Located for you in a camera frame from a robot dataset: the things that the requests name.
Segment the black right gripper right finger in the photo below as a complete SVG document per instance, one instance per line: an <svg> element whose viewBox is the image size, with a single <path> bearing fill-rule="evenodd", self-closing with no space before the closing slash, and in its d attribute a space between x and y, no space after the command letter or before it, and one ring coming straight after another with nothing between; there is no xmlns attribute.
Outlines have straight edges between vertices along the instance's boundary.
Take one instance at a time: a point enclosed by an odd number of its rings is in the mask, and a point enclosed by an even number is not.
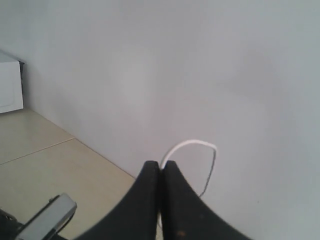
<svg viewBox="0 0 320 240"><path fill-rule="evenodd" d="M161 170L161 221L165 240L247 240L195 193L176 162Z"/></svg>

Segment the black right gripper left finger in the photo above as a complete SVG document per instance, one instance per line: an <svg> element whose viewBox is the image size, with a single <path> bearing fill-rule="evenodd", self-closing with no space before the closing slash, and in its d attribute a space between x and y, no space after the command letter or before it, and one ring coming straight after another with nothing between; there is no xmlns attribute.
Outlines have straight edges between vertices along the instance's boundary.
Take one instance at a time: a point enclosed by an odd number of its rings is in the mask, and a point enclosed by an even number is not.
<svg viewBox="0 0 320 240"><path fill-rule="evenodd" d="M158 220L159 164L146 161L120 202L78 240L154 240Z"/></svg>

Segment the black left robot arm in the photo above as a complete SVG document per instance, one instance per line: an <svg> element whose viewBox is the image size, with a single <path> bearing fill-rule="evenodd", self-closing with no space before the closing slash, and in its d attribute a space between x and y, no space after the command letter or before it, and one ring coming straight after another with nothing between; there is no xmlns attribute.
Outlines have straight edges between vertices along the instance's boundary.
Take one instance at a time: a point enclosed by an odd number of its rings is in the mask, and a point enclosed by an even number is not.
<svg viewBox="0 0 320 240"><path fill-rule="evenodd" d="M14 240L22 227L13 215L0 210L0 240Z"/></svg>

